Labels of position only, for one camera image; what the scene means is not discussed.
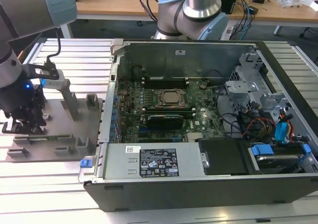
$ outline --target warning label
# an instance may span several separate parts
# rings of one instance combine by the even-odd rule
[[[139,154],[141,177],[179,176],[175,149],[141,149]]]

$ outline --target wooden desk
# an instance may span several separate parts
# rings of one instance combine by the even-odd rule
[[[308,6],[282,8],[275,0],[266,0],[264,4],[245,1],[258,8],[253,24],[318,27],[318,12]],[[78,19],[151,20],[143,11],[139,0],[79,0],[77,7]],[[154,0],[150,0],[150,7],[157,14],[158,4]],[[242,9],[236,5],[233,13],[228,15],[229,26],[236,24],[242,16]],[[72,37],[69,26],[62,26],[62,31],[65,37]]]

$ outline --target metal frame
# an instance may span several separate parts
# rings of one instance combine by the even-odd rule
[[[194,44],[199,46],[204,45],[204,48],[208,47],[212,49],[212,46],[250,46],[251,49],[255,50],[258,55],[262,58],[267,68],[271,71],[276,80],[280,85],[285,88],[283,89],[289,102],[292,104],[296,113],[300,115],[301,119],[308,117],[313,113],[305,105],[306,101],[300,96],[296,87],[292,84],[288,75],[283,70],[282,66],[277,62],[275,57],[272,55],[270,50],[266,47],[263,42],[202,42],[202,41],[191,41],[191,42],[179,42],[179,41],[142,41],[142,40],[124,40],[122,46],[127,46],[126,50],[131,53],[134,51],[138,53],[139,49],[147,51],[145,44],[148,43],[149,47],[160,44],[165,46],[165,50],[168,51],[167,47],[170,44],[170,49],[174,50],[174,45],[177,44],[182,49],[193,49]],[[130,56],[132,63],[136,63],[133,60],[133,55]],[[166,70],[165,74],[169,76],[169,71]],[[317,129],[312,125],[318,122],[318,118],[313,114],[313,120],[303,121],[307,127],[311,137],[316,141]],[[107,117],[102,121],[103,129],[108,127],[106,124],[110,123],[110,118]],[[176,145],[170,144],[169,148],[175,149]],[[252,205],[252,204],[272,204],[272,203],[288,203],[292,202],[310,191],[318,190],[318,186],[315,182],[318,181],[318,173],[297,173],[297,174],[262,174],[262,175],[240,175],[240,176],[180,176],[180,177],[161,177],[161,178],[141,178],[137,175],[134,177],[125,178],[111,178],[107,175],[109,164],[109,155],[116,156],[117,153],[111,152],[111,147],[125,147],[126,144],[108,144],[103,143],[102,149],[104,153],[99,154],[97,158],[98,163],[98,175],[84,182],[85,190],[92,196],[92,198],[98,203],[99,207],[106,212],[113,211],[135,211],[135,210],[152,210],[152,209],[170,209],[170,208],[196,208],[196,207],[211,207],[211,206],[225,206],[225,205]],[[151,145],[157,145],[156,147],[161,149],[166,146],[163,144],[139,144],[142,149],[149,149]],[[195,192],[189,193],[188,190],[195,190]],[[149,200],[149,196],[152,193],[152,201]],[[244,193],[244,199],[241,199],[241,193]],[[205,195],[211,197],[210,199],[204,198]]]

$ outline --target robotic arm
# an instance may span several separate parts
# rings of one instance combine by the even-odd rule
[[[159,0],[155,39],[219,40],[228,18],[221,0]]]
[[[50,59],[44,66],[22,65],[8,42],[60,27],[76,17],[75,0],[0,0],[0,109],[13,120],[5,123],[3,133],[43,133],[43,90],[31,79],[59,79]]]

